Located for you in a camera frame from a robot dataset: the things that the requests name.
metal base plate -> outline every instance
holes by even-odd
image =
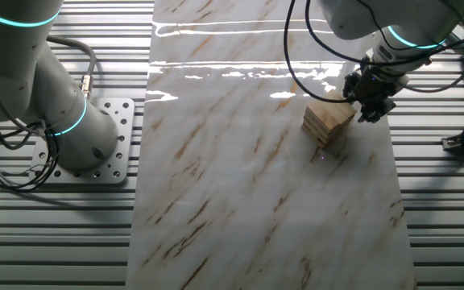
[[[90,170],[71,172],[58,165],[45,184],[120,184],[126,180],[135,112],[134,101],[121,97],[95,97],[92,103],[108,113],[118,125],[119,141],[114,152],[105,163]],[[46,142],[38,138],[31,166],[43,164],[44,154],[41,153],[47,152]],[[35,173],[30,172],[29,177],[30,180],[33,179]]]

wooden block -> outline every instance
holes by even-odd
[[[334,100],[343,99],[336,90],[330,90],[324,97]],[[315,101],[309,104],[305,111],[306,115],[312,114],[330,132],[337,131],[340,125],[349,122],[355,112],[348,103],[328,103],[325,101]]]
[[[329,91],[324,97],[343,99],[335,90]],[[305,109],[302,130],[323,148],[350,125],[355,113],[356,110],[349,103],[315,101]]]
[[[326,146],[319,138],[313,137],[313,133],[311,129],[304,123],[302,124],[302,130],[314,141],[320,148],[324,148]]]

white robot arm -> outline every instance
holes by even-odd
[[[366,61],[391,64],[416,58],[416,61],[400,65],[362,65],[361,74],[353,73],[346,78],[344,96],[362,99],[359,101],[362,104],[360,122],[377,122],[395,107],[387,97],[407,84],[406,73],[430,63],[428,57],[418,56],[442,44],[460,22],[460,17],[464,17],[464,0],[318,2],[333,33],[342,39],[357,39],[377,31],[373,57]]]
[[[76,171],[104,163],[116,148],[118,129],[46,43],[62,3],[0,0],[0,121],[44,120],[59,139],[59,165]]]

teal light ring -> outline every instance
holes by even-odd
[[[414,43],[411,43],[409,41],[407,41],[406,39],[403,39],[402,37],[400,37],[400,35],[398,35],[396,33],[396,31],[393,30],[393,28],[391,26],[387,27],[387,29],[393,34],[393,36],[398,39],[401,43],[411,47],[411,48],[419,48],[419,49],[431,49],[431,48],[435,48],[439,45],[442,45],[445,40],[441,41],[439,44],[431,44],[431,45],[426,45],[426,46],[418,46],[418,44],[414,44]]]
[[[39,23],[18,23],[18,22],[11,21],[8,19],[3,19],[1,17],[0,17],[0,23],[15,26],[15,27],[39,27],[41,25],[44,25],[46,23],[50,23],[51,21],[53,21],[56,18],[56,16],[58,16],[59,13],[60,13],[60,10],[56,12],[55,16],[51,17],[48,20],[44,20],[43,22],[39,22]]]
[[[63,130],[61,131],[60,133],[55,133],[53,134],[53,136],[59,136],[59,135],[63,135],[63,134],[66,134],[68,133],[70,130],[74,129],[76,126],[78,126],[78,124],[80,124],[81,120],[84,118],[85,116],[85,112],[87,111],[87,98],[84,97],[84,100],[85,100],[85,107],[84,107],[84,111],[83,113],[81,113],[81,116],[80,118],[78,119],[78,121],[76,123],[74,123],[74,125],[72,125],[71,127],[69,127],[68,129],[66,130]]]

cable connector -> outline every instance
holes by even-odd
[[[93,95],[93,78],[90,75],[84,75],[81,78],[81,92],[90,101]]]

